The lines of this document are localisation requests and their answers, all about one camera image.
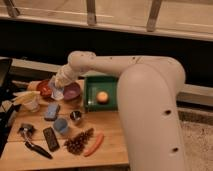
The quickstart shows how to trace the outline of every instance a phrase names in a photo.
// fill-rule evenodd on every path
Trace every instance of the corkscrew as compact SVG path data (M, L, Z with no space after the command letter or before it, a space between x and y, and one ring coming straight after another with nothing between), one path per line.
M35 152L41 154L44 157L52 159L52 156L45 149L43 149L39 145L34 144L31 141L31 136L32 136L32 134L34 132L35 132L34 126L31 125L31 124L27 124L27 123L22 123L21 127L19 128L19 131L18 131L18 133L20 133L21 136L24 138L24 140L25 140L25 146L27 148L29 148L30 150L35 151Z

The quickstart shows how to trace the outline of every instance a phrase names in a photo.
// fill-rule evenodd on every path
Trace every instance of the blue cup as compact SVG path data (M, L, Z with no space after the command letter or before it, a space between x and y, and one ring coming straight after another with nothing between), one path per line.
M66 134L69 130L67 120L64 118L58 118L53 123L53 128L60 134Z

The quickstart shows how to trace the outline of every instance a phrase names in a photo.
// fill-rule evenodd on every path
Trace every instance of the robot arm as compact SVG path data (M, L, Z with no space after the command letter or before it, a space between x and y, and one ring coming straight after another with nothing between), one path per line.
M176 95L185 81L182 66L168 57L96 57L73 52L56 74L65 86L95 70L119 77L118 111L132 171L187 171Z

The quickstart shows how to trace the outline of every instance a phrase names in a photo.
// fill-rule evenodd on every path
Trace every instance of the yellow object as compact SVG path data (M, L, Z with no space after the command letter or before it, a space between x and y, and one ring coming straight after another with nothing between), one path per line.
M18 95L13 100L13 105L19 105L26 103L30 100L32 100L35 96L38 95L37 91L25 91L20 93L15 93L14 95Z

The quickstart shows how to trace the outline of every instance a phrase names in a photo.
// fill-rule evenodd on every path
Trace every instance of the small bowl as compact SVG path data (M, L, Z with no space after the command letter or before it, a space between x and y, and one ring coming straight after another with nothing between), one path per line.
M74 110L70 113L70 119L75 125L78 125L82 121L82 114L78 110Z
M77 82L64 87L64 100L73 100L81 94L81 87Z
M36 90L40 91L41 96L45 98L51 97L51 94L52 94L52 90L48 86L48 83L49 83L49 79L46 79L41 81L36 87Z

